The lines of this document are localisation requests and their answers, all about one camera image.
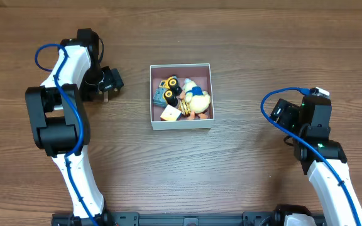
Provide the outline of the round yellow wheel toy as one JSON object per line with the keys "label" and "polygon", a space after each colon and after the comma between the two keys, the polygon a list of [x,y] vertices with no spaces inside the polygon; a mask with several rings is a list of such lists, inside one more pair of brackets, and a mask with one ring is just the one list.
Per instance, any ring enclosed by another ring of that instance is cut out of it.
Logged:
{"label": "round yellow wheel toy", "polygon": [[184,116],[189,116],[190,113],[191,113],[191,110],[190,110],[190,107],[189,107],[189,104],[184,101],[184,100],[180,100],[179,103],[178,103],[178,109],[182,112],[182,114]]}

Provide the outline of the yellow grey toy truck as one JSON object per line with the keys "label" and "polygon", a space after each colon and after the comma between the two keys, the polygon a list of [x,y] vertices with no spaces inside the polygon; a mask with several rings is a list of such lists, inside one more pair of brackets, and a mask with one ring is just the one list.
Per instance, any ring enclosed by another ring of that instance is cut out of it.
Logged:
{"label": "yellow grey toy truck", "polygon": [[172,75],[166,80],[162,80],[159,83],[158,88],[153,94],[153,104],[166,107],[171,105],[172,107],[178,106],[177,97],[182,93],[182,89],[178,82],[178,78],[175,75]]}

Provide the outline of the wooden rattle drum toy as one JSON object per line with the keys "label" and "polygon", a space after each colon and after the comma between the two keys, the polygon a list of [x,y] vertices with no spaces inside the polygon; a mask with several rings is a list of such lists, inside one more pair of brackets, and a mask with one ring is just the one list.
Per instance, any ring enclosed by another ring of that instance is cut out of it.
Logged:
{"label": "wooden rattle drum toy", "polygon": [[109,102],[109,92],[104,92],[103,93],[103,101],[105,103],[108,103]]}

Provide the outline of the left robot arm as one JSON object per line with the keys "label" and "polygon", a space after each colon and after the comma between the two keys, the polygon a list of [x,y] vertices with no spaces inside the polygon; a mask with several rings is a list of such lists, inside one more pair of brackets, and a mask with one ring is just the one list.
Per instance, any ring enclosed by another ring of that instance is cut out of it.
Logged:
{"label": "left robot arm", "polygon": [[72,199],[72,213],[54,214],[51,224],[114,225],[89,162],[91,129],[84,102],[120,91],[123,80],[117,69],[101,66],[103,40],[90,28],[52,46],[58,60],[48,78],[25,92],[34,142],[57,165]]}

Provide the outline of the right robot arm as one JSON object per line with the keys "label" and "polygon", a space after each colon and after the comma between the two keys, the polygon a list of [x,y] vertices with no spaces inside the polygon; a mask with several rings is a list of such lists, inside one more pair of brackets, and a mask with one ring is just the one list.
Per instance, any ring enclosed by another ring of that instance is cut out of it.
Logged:
{"label": "right robot arm", "polygon": [[326,224],[362,225],[347,156],[341,144],[329,138],[331,112],[329,98],[306,95],[300,105],[279,99],[270,119],[293,139],[293,154],[319,197]]}

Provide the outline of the colourful puzzle cube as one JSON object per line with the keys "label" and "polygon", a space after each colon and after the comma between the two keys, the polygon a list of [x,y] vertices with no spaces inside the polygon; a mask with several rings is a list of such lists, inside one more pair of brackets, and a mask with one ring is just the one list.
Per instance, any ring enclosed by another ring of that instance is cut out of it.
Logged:
{"label": "colourful puzzle cube", "polygon": [[167,105],[160,115],[162,121],[177,121],[181,118],[182,112],[177,108]]}

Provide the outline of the plush duck blue scarf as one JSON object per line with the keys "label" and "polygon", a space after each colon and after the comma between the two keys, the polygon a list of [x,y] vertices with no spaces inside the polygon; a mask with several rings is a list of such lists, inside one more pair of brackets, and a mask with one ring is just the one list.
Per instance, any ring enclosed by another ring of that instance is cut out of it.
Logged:
{"label": "plush duck blue scarf", "polygon": [[191,113],[185,116],[188,121],[206,120],[209,118],[206,111],[211,103],[211,96],[208,91],[202,90],[193,80],[186,78],[182,87],[182,93],[179,95],[179,101],[184,100],[189,104]]}

